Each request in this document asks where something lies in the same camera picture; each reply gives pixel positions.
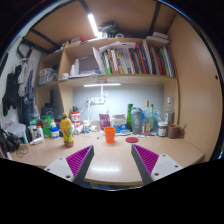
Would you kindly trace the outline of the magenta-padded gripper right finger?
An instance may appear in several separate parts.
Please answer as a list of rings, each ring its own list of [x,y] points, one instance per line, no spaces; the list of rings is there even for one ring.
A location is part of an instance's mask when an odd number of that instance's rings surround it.
[[[135,160],[144,185],[164,178],[182,169],[182,166],[167,154],[156,154],[133,144],[131,154]]]

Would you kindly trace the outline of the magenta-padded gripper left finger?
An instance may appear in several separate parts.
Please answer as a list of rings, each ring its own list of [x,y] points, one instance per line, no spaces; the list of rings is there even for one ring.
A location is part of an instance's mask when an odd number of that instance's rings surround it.
[[[45,171],[81,186],[94,156],[94,147],[87,146],[67,158],[59,157]]]

